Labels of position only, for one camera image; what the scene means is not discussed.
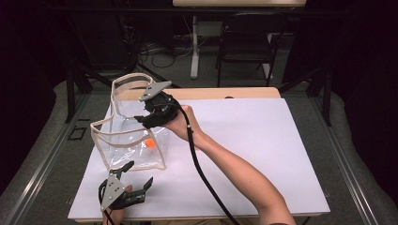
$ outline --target wooden table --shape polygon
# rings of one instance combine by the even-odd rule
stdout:
[[[135,100],[143,90],[122,98]],[[266,175],[285,197],[293,216],[329,212],[322,188],[284,99],[275,88],[167,89],[180,104],[192,105],[202,129]],[[121,182],[142,188],[154,177],[142,204],[128,207],[126,220],[226,218],[202,182],[187,142],[170,132],[165,170],[125,172]],[[198,160],[209,183],[235,217],[256,217],[241,195],[203,152]],[[101,221],[98,187],[108,172],[94,147],[84,179],[69,212],[78,222]]]

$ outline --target gray floor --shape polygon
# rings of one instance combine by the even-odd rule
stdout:
[[[289,40],[286,39],[286,44],[279,51],[272,86],[281,85]],[[177,57],[170,67],[154,67],[150,60],[152,56],[143,63],[181,87],[214,87],[217,48],[209,41],[200,50],[197,80],[190,79],[190,54]],[[156,66],[168,65],[172,59],[157,54],[152,62]],[[261,76],[255,66],[231,65],[225,68],[224,75]],[[103,118],[109,105],[109,88],[97,81],[91,82],[95,91],[90,96],[81,96],[77,92],[81,110],[67,126],[64,124],[67,117],[66,85],[63,82],[55,87],[57,101],[53,114],[24,164],[0,197],[0,221],[6,224],[75,223],[67,219],[67,215],[94,145],[88,135],[89,123]],[[225,81],[222,84],[261,85],[259,82],[243,81]],[[283,98],[293,114],[331,210],[329,214],[311,218],[308,224],[398,224],[396,206],[376,184],[355,151],[345,120],[344,103],[332,95],[332,127],[327,127],[319,117],[318,99],[307,98],[303,93],[306,85],[303,83],[291,89],[283,94]],[[68,141],[74,126],[88,128],[81,141]]]

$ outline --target black curtain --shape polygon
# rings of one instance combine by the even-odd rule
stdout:
[[[347,40],[330,67],[332,91],[344,100],[352,141],[377,183],[398,204],[398,17],[388,1],[307,0],[307,9],[352,10],[347,22],[300,21],[284,82],[322,67],[348,25]]]
[[[40,2],[0,2],[0,193],[46,124],[55,104],[54,87],[66,79],[68,63],[54,45],[57,39],[49,23],[65,31],[57,20],[43,13]]]

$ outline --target forearm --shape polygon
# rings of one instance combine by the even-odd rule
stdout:
[[[197,137],[201,149],[228,177],[231,183],[254,205],[262,224],[285,222],[294,224],[284,198],[276,187],[252,164],[212,140],[206,134]]]

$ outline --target orange object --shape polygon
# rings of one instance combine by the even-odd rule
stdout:
[[[146,139],[144,141],[144,144],[146,145],[146,147],[148,148],[154,148],[155,147],[155,141],[153,141],[153,139]]]

